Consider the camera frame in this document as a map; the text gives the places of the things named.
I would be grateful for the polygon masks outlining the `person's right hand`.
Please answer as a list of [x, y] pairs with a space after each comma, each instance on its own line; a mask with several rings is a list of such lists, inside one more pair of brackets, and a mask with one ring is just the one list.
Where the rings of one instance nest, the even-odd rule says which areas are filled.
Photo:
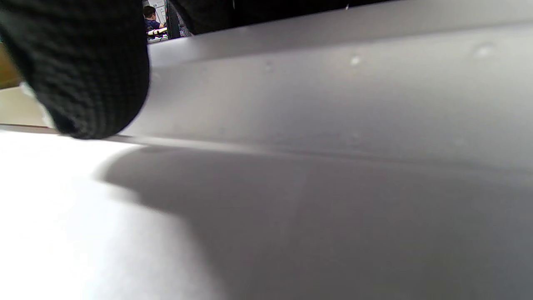
[[140, 0], [2, 0], [1, 38], [59, 133], [105, 139], [141, 111], [150, 66]]

